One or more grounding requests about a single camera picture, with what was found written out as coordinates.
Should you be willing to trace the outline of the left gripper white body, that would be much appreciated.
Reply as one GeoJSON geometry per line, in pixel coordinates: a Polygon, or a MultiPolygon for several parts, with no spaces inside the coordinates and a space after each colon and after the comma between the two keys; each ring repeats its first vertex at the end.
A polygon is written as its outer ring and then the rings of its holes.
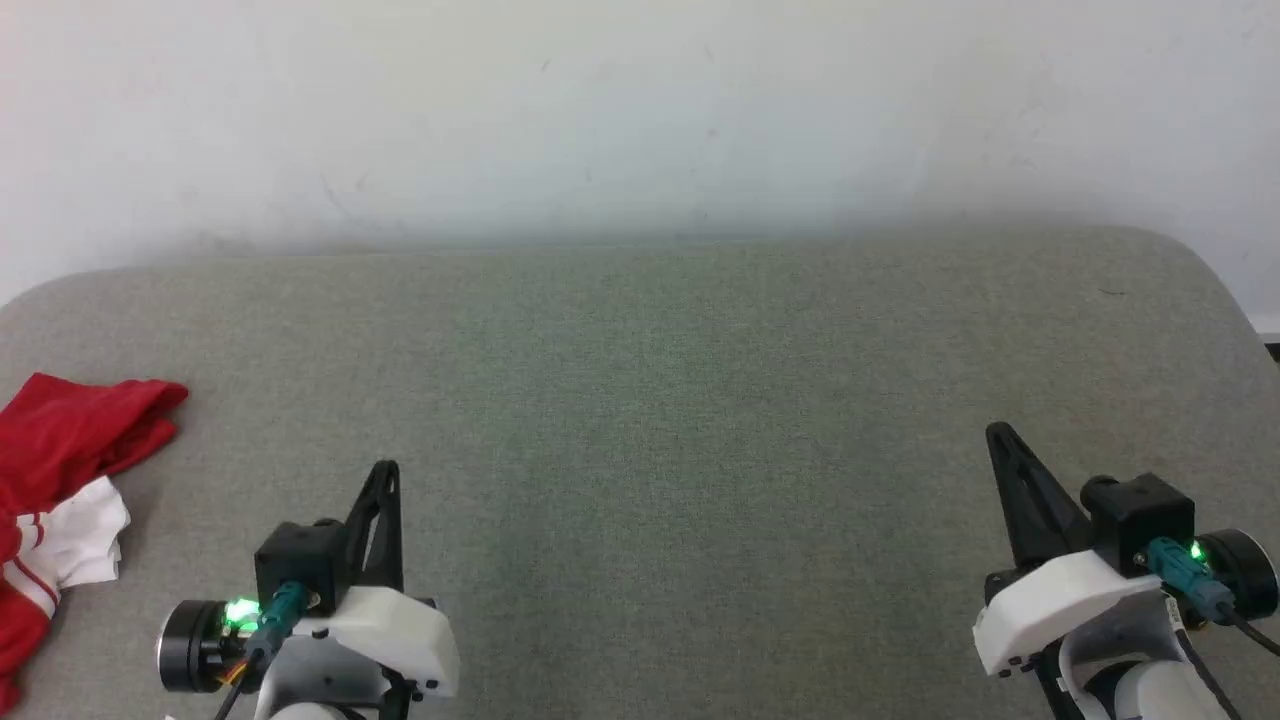
{"type": "MultiPolygon", "coordinates": [[[[260,605],[246,597],[186,600],[157,637],[166,691],[216,693],[247,659],[260,605]]],[[[461,661],[447,615],[387,587],[357,585],[328,618],[302,618],[275,659],[248,682],[257,700],[383,700],[389,691],[448,698],[461,661]]]]}

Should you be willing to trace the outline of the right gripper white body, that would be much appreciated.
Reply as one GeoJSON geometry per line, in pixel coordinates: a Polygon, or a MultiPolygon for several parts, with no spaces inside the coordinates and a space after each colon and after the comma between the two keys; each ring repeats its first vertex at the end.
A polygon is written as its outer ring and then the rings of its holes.
{"type": "Polygon", "coordinates": [[[1065,670],[1137,653],[1187,662],[1188,612],[1224,626],[1233,625],[1224,603],[1247,621],[1277,612],[1277,564],[1243,530],[1157,537],[1133,560],[1138,573],[1125,577],[1085,550],[996,591],[974,623],[986,675],[1007,676],[1053,647],[1065,670]]]}

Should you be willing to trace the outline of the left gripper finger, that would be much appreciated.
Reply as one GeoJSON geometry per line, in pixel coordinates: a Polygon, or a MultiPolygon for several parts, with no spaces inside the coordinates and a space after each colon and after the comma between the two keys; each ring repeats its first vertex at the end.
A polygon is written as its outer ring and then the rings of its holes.
{"type": "Polygon", "coordinates": [[[401,470],[374,464],[346,519],[346,564],[352,585],[404,589],[401,470]]]}

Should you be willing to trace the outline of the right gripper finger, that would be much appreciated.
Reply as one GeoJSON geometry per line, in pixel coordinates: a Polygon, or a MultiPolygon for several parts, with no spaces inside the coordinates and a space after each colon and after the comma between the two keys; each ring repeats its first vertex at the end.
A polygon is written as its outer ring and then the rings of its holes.
{"type": "Polygon", "coordinates": [[[1015,429],[991,423],[986,443],[1015,569],[1089,550],[1091,520],[1015,429]]]}

